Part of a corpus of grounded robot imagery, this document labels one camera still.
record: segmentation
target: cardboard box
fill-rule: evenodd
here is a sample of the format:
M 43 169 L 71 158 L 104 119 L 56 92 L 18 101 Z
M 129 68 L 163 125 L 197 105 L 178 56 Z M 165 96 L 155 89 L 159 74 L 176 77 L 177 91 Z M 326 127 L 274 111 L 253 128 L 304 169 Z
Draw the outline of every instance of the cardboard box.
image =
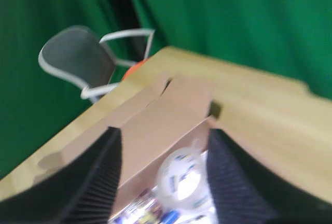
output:
M 122 170 L 113 207 L 117 213 L 156 183 L 163 160 L 174 150 L 195 145 L 204 149 L 212 118 L 207 118 L 213 86 L 197 78 L 160 76 L 95 126 L 49 155 L 39 165 L 52 171 L 73 161 L 108 126 L 121 128 Z

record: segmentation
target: items in box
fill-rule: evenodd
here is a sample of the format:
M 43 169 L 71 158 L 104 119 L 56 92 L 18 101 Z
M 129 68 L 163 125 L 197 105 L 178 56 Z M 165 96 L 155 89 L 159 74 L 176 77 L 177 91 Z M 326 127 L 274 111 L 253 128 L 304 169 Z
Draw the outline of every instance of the items in box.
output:
M 166 209 L 179 209 L 183 214 L 211 208 L 206 169 L 197 150 L 181 148 L 165 159 L 157 174 L 157 199 Z
M 205 163 L 198 150 L 181 148 L 170 154 L 157 175 L 157 187 L 145 190 L 128 205 L 114 224 L 213 223 Z

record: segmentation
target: wooden table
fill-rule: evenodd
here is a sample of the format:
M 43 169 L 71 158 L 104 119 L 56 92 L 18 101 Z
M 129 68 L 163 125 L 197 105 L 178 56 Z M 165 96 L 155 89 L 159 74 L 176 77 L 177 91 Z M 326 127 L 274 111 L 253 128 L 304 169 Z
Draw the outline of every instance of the wooden table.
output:
M 332 203 L 332 102 L 293 79 L 164 48 L 0 181 L 0 199 L 30 187 L 45 172 L 38 162 L 104 118 L 161 73 L 215 82 L 223 106 L 218 125 L 253 157 L 311 194 Z

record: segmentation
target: clear plastic container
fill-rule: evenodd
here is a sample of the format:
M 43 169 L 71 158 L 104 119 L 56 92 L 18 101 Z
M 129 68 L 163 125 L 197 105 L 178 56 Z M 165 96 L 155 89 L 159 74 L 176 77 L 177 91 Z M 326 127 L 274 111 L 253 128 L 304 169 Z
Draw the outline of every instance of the clear plastic container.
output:
M 212 206 L 206 168 L 200 152 L 186 147 L 174 151 L 157 173 L 157 199 L 182 214 L 205 213 Z

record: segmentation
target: gray chair backrest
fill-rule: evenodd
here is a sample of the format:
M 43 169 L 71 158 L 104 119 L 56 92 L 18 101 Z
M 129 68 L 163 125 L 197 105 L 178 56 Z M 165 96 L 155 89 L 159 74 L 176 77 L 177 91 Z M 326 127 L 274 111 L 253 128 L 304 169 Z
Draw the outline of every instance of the gray chair backrest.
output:
M 80 88 L 94 88 L 109 83 L 116 66 L 111 56 L 90 29 L 72 26 L 43 46 L 38 61 L 54 76 Z

